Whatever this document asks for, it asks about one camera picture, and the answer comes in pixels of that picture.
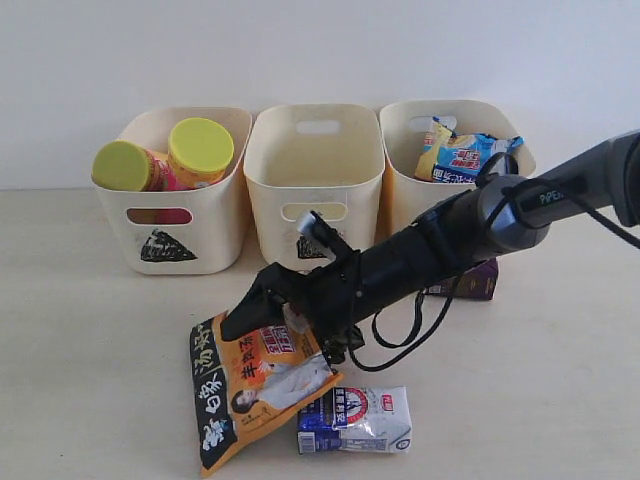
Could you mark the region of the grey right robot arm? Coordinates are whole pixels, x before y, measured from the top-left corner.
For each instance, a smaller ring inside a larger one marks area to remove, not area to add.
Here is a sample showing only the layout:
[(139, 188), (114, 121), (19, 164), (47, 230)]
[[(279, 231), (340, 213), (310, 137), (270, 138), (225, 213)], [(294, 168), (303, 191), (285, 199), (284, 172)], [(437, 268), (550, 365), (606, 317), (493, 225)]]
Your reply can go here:
[(290, 306), (326, 353), (356, 347), (355, 326), (403, 298), (484, 261), (537, 246), (552, 223), (588, 214), (633, 246), (639, 223), (639, 133), (605, 140), (535, 178), (483, 173), (404, 229), (356, 250), (319, 213), (298, 230), (330, 263), (307, 274), (274, 262), (220, 324), (225, 341), (281, 325)]

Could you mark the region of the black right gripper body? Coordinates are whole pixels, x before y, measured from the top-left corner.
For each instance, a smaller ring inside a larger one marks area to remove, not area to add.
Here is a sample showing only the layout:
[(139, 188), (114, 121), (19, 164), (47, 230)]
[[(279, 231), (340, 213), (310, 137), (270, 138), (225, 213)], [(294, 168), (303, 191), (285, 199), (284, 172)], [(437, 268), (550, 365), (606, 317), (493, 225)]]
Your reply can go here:
[(323, 354), (331, 363), (346, 360), (348, 341), (364, 345), (352, 315), (360, 273), (358, 250), (350, 250), (324, 267), (303, 274), (274, 262), (254, 281), (254, 320), (257, 328), (285, 320), (284, 310), (303, 317), (312, 327)]

